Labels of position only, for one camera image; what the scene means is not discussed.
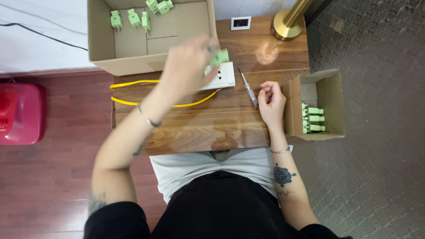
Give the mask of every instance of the bangle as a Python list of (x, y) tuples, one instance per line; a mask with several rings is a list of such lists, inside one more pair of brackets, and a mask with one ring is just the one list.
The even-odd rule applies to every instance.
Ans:
[[(136, 109), (139, 112), (139, 114), (142, 113), (142, 111), (140, 110), (140, 105), (136, 105)], [(150, 119), (146, 119), (146, 121), (148, 122), (148, 124), (152, 125), (155, 128), (158, 128), (159, 126), (161, 126), (161, 121), (159, 123), (157, 123), (157, 124), (154, 123), (154, 122), (152, 122)]]
[(290, 151), (290, 147), (288, 146), (288, 148), (287, 149), (285, 149), (284, 151), (280, 151), (280, 152), (273, 152), (272, 150), (270, 150), (270, 152), (272, 152), (272, 153), (274, 153), (274, 154), (280, 154), (280, 153), (283, 153), (283, 152), (286, 152), (286, 151)]

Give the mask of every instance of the screwdriver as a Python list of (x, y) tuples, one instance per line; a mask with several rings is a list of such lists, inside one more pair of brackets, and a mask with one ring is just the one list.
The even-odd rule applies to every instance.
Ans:
[(238, 67), (238, 69), (239, 69), (239, 71), (241, 72), (242, 79), (243, 79), (243, 80), (244, 80), (244, 82), (245, 82), (245, 87), (246, 87), (246, 89), (247, 89), (247, 91), (248, 91), (248, 95), (249, 95), (249, 98), (251, 99), (252, 104), (253, 104), (255, 107), (258, 107), (258, 100), (257, 100), (257, 98), (255, 97), (254, 92), (251, 90), (251, 87), (249, 86), (249, 84), (248, 84), (247, 80), (245, 79), (245, 76), (244, 76), (244, 74), (242, 73), (241, 68), (240, 68), (240, 67)]

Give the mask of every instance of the light green plug adapter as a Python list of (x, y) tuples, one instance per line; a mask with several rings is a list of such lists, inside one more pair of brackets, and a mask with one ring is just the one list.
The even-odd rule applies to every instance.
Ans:
[(310, 114), (323, 114), (323, 109), (308, 107), (307, 108), (307, 113), (310, 113)]
[(139, 15), (134, 11), (134, 9), (130, 9), (128, 12), (128, 19), (130, 20), (130, 23), (133, 27), (137, 29), (137, 26), (140, 27), (142, 22), (140, 21)]
[(155, 14), (155, 15), (159, 14), (158, 1), (157, 0), (147, 0), (146, 5), (153, 12), (153, 14)]
[(318, 115), (309, 115), (309, 116), (307, 116), (307, 121), (308, 122), (323, 122), (323, 121), (325, 121), (325, 117), (324, 116), (318, 116)]
[(320, 125), (309, 125), (308, 129), (313, 131), (325, 131), (325, 127)]
[(144, 28), (144, 31), (149, 35), (150, 31), (150, 20), (149, 20), (149, 14), (147, 11), (142, 12), (142, 27)]
[(227, 49), (217, 50), (210, 60), (210, 66), (220, 65), (224, 62), (229, 62), (229, 53), (227, 52)]
[(159, 12), (162, 15), (164, 15), (167, 12), (169, 12), (170, 9), (174, 6), (173, 6), (173, 3), (171, 2), (171, 0), (168, 0), (168, 1), (162, 1), (162, 2), (158, 3), (157, 7), (159, 9)]
[(110, 20), (110, 24), (112, 25), (112, 27), (115, 29), (115, 31), (121, 30), (122, 27), (122, 18), (119, 16), (119, 12), (118, 11), (112, 11), (112, 16), (111, 16), (111, 20)]

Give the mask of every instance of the wooden table surface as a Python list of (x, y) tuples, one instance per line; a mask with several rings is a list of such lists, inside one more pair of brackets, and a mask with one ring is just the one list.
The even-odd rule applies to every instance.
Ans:
[[(249, 30), (230, 30), (230, 20), (216, 21), (221, 48), (227, 48), (235, 71), (235, 87), (223, 88), (199, 105), (173, 108), (154, 129), (145, 146), (147, 155), (179, 154), (197, 151), (225, 150), (270, 146), (266, 124), (258, 108), (252, 105), (239, 73), (258, 95), (264, 81), (283, 83), (299, 74), (309, 74), (307, 35), (304, 28), (293, 41), (283, 42), (274, 37), (270, 24), (274, 16), (253, 17)], [(159, 79), (161, 72), (115, 76), (114, 83), (144, 79)], [(137, 84), (116, 88), (114, 97), (127, 101), (142, 101), (153, 84)], [(214, 90), (200, 91), (181, 103), (199, 101)], [(116, 123), (119, 124), (134, 106), (115, 103)], [(287, 136), (289, 144), (305, 143), (298, 137)]]

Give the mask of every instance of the yellow wire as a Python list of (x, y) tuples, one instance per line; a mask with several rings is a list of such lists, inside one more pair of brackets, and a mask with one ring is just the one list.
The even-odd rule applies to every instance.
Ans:
[[(117, 87), (123, 87), (123, 86), (128, 86), (128, 85), (133, 85), (133, 84), (137, 84), (137, 83), (157, 83), (159, 82), (159, 80), (138, 80), (138, 81), (133, 81), (133, 82), (128, 82), (128, 83), (122, 83), (122, 84), (115, 84), (115, 85), (111, 85), (109, 88), (111, 90), (113, 90), (114, 88)], [(174, 105), (173, 108), (180, 108), (180, 107), (188, 107), (188, 106), (194, 106), (197, 104), (201, 104), (202, 102), (206, 101), (207, 99), (211, 98), (213, 95), (215, 95), (216, 91), (214, 91), (211, 95), (209, 95), (207, 98), (200, 100), (198, 102), (194, 102), (194, 103), (190, 103), (190, 104), (184, 104), (184, 105)], [(125, 100), (120, 100), (117, 99), (115, 97), (111, 97), (111, 99), (113, 101), (116, 101), (118, 103), (121, 104), (125, 104), (125, 105), (138, 105), (139, 103), (136, 102), (131, 102), (131, 101), (125, 101)]]

